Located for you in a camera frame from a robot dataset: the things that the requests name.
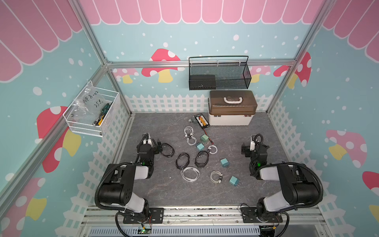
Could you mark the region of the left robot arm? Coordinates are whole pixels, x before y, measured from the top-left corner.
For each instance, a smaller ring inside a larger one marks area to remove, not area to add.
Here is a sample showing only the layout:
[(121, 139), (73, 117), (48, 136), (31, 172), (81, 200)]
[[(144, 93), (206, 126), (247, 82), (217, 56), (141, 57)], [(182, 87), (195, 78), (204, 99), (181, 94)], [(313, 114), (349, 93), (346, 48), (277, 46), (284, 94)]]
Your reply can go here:
[(130, 215), (140, 223), (150, 219), (149, 203), (133, 192), (136, 180), (150, 179), (154, 172), (155, 155), (161, 147), (149, 133), (143, 134), (137, 147), (134, 162), (108, 165), (95, 191), (95, 205), (104, 210), (116, 210), (123, 216)]

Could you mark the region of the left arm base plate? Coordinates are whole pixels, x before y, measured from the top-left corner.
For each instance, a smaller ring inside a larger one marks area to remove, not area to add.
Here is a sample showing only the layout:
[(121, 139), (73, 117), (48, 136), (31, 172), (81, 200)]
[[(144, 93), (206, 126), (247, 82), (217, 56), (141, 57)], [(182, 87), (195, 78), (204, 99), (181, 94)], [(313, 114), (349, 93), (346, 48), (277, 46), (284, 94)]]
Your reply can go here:
[(134, 215), (125, 214), (123, 224), (162, 224), (164, 216), (164, 208), (149, 208), (149, 211), (144, 210), (141, 213)]

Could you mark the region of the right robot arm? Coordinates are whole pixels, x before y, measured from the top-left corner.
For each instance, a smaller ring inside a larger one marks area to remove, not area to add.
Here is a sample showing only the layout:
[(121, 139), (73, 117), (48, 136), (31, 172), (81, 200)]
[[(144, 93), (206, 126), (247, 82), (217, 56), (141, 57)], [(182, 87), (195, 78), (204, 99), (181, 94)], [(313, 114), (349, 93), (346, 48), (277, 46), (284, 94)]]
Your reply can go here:
[(250, 145), (242, 145), (241, 153), (250, 158), (250, 175), (257, 180), (278, 181), (280, 191), (259, 199), (255, 216), (268, 222), (282, 212), (316, 206), (323, 199), (324, 189), (318, 175), (304, 164), (267, 162), (268, 145), (261, 134), (252, 135)]

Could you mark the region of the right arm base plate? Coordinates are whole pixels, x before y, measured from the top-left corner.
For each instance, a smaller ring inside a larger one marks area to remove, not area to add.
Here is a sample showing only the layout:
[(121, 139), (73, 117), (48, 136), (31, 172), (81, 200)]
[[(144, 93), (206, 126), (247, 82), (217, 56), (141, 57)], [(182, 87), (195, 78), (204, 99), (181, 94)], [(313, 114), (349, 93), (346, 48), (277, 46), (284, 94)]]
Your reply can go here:
[(282, 223), (281, 214), (277, 212), (267, 212), (264, 209), (256, 207), (240, 207), (244, 223)]

